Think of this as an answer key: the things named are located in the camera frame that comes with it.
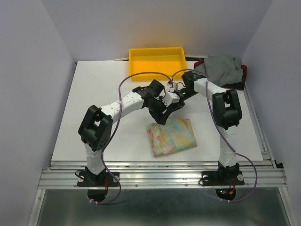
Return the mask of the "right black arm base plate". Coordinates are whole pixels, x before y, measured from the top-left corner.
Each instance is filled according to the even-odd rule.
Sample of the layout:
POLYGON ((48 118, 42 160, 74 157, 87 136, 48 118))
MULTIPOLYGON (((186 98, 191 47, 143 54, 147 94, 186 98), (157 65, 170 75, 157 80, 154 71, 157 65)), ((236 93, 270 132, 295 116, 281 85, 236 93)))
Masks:
POLYGON ((242 186, 245 184, 242 171, 223 174, 218 171, 202 171, 198 181, 201 186, 242 186))

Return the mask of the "red black plaid skirt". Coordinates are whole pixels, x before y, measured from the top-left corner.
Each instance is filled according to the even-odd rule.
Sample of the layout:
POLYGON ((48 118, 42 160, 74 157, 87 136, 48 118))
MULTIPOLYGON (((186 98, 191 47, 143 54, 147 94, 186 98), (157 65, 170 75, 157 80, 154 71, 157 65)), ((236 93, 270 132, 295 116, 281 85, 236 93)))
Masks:
MULTIPOLYGON (((194 69, 197 69, 200 66, 204 66, 204 59, 201 59, 201 60, 197 61, 196 63, 194 63, 194 69)), ((244 90, 246 75, 247 75, 247 66, 246 65, 241 65, 241 69, 243 70, 243 75, 242 75, 241 82, 226 84, 226 85, 223 86, 223 88, 244 90)))

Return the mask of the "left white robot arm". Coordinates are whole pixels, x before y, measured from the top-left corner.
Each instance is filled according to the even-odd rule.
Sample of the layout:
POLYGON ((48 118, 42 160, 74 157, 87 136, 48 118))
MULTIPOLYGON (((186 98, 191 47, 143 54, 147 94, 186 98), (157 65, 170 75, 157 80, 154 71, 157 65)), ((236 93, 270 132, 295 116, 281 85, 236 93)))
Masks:
POLYGON ((146 107, 157 123, 165 124, 169 116, 168 107, 179 100, 174 88, 167 92, 164 85, 153 80, 150 85, 136 87, 109 105, 90 106, 78 130, 87 155, 85 170, 76 173, 78 186, 101 186, 108 180, 102 161, 103 152, 115 135, 122 117, 146 107))

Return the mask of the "grey skirt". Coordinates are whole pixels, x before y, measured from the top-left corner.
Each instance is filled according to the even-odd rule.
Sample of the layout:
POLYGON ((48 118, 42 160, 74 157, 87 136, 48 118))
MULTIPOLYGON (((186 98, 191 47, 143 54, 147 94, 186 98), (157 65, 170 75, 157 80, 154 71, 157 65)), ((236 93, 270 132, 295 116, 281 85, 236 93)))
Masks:
POLYGON ((237 56, 208 56, 195 70, 206 73, 209 80, 218 86, 239 83, 242 81, 243 69, 241 58, 237 56))

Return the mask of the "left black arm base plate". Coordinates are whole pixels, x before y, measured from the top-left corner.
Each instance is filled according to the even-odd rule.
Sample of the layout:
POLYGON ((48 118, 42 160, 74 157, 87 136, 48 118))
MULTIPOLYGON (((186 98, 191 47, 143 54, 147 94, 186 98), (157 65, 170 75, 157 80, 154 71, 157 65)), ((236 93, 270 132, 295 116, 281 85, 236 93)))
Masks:
POLYGON ((116 179, 103 170, 99 175, 95 175, 88 170, 77 170, 74 172, 77 177, 78 187, 118 187, 116 179))

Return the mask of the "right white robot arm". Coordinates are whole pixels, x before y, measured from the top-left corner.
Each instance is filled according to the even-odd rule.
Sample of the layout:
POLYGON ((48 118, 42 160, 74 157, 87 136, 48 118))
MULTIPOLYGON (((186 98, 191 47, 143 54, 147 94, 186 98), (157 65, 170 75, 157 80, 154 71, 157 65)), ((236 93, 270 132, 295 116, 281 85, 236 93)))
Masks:
POLYGON ((186 71, 182 75, 184 88, 176 91, 181 101, 202 94, 207 98, 209 111, 214 125, 220 135, 220 156, 218 169, 202 171, 199 184, 202 186, 243 185, 239 180, 240 171, 236 146, 236 133, 242 110, 238 93, 234 89, 221 88, 210 82, 204 75, 186 71))

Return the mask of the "pastel patterned cloth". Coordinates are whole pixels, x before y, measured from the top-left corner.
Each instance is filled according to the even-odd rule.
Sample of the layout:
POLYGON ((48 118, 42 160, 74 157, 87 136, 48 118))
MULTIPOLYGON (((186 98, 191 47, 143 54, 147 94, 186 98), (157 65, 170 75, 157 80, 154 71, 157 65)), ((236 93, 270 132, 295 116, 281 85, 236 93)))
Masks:
POLYGON ((193 128, 188 118, 172 118, 165 125, 151 123, 146 132, 154 157, 171 155, 197 147, 193 128))

